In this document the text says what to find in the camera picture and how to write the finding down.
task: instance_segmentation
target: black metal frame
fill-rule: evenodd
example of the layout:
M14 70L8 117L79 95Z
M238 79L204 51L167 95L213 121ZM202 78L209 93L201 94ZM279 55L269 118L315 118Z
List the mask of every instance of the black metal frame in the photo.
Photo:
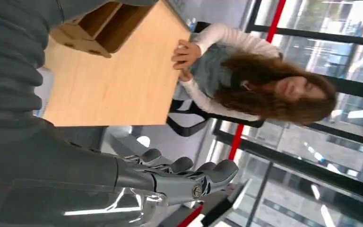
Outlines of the black metal frame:
M269 30L268 26L260 26L255 24L255 20L257 18L261 3L262 0L255 1L248 25L245 30L246 32L250 31L267 32ZM278 28L276 33L280 35L299 36L299 37L341 42L341 43L353 43L354 45L363 45L363 37L357 37L357 36L326 34L321 32L295 30L290 28ZM346 79L339 79L335 77L329 77L329 76L326 77L336 86L337 92L363 97L363 83ZM231 145L233 141L233 135L221 131L220 130L221 125L222 121L216 122L213 134L216 135L216 140L218 140L219 142ZM326 132L332 135L337 135L339 137L346 138L349 140L357 141L363 144L363 136L361 135L356 135L350 132L328 127L326 125L319 123L312 123L310 125L307 125L307 127L318 131ZM288 167L294 171L300 172L311 178L317 179L334 187L353 193L359 198L363 198L363 182L356 181L354 179L351 179L343 175L335 174L320 166L316 166L309 162L299 160L288 154L278 152L276 150L264 147L260 144L245 139L242 140L240 144L240 149L250 154L254 154L258 157L265 158L269 160L270 163L277 163L281 166ZM258 208L268 177L269 176L265 176L263 179L261 188L259 190L258 196L255 201L256 207L252 209L252 212L249 216L249 221L247 222L248 227L251 225L252 220L255 216L256 208Z

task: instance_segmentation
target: girl's hand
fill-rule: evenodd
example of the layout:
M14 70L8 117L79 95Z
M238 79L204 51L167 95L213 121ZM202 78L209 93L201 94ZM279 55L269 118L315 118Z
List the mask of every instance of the girl's hand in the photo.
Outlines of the girl's hand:
M175 62L173 68L180 70L189 67L201 57L201 48L185 40L179 40L179 47L174 50L172 61Z
M183 81L183 82L187 82L193 79L193 75L187 70L187 69L182 69L181 73L179 75L179 80Z

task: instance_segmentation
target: long brown hair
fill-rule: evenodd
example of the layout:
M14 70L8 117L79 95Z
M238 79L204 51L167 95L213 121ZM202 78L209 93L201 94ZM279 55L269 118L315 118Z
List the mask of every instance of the long brown hair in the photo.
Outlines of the long brown hair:
M242 53L232 56L222 66L231 70L232 81L247 80L256 86L291 76L302 76L326 95L325 99L301 98L290 103L274 94L258 89L247 91L240 83L232 83L230 87L221 86L214 95L214 99L228 109L257 115L261 119L308 124L329 116L336 105L335 88L327 79L281 61L280 58Z

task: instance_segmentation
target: building outside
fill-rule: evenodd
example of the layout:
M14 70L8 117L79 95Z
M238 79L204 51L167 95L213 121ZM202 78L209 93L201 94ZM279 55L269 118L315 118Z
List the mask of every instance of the building outside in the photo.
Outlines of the building outside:
M218 143L215 152L227 154L230 147ZM236 212L228 219L245 227L268 167L268 161L238 150L240 168L236 181L252 182ZM326 187L282 166L274 166L256 211L253 227L363 227L363 202L346 192Z
M255 25L270 26L278 0L263 0ZM289 0L280 28L363 37L363 1ZM265 38L266 33L252 32ZM284 59L307 71L363 83L363 45L306 37L275 35L272 44ZM319 122L363 136L363 97L338 94L331 116ZM237 124L222 121L221 131L234 134ZM363 182L363 144L288 122L266 121L257 129L245 126L243 139L288 154L335 173ZM212 161L227 158L230 147L216 142ZM238 179L251 178L247 196L229 215L236 226L245 226L268 167L268 161L243 151L235 158ZM272 168L254 227L363 227L363 202L346 192L307 176Z

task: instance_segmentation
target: black chair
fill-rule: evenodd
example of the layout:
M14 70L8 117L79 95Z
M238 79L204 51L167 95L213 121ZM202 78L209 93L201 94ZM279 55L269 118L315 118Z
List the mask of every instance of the black chair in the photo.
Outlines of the black chair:
M205 22L198 22L194 33L200 33L202 30L204 30L206 27L208 27L210 24ZM258 121L246 121L238 118L233 117L226 117L223 115L213 114L213 113L206 113L202 111L194 102L190 105L189 109L187 110L178 110L183 105L183 101L180 100L173 100L172 105L170 108L169 113L178 113L178 114L196 114L198 116L201 116L204 120L192 125L190 127L183 127L179 125L175 120L173 120L170 116L167 117L166 123L173 129L174 132L176 132L178 135L183 137L189 137L191 135L194 135L201 129L205 128L208 120L210 118L216 118L219 120L225 120L229 122L234 122L238 124L244 124L250 127L254 128L260 128L264 124L264 120L258 120Z

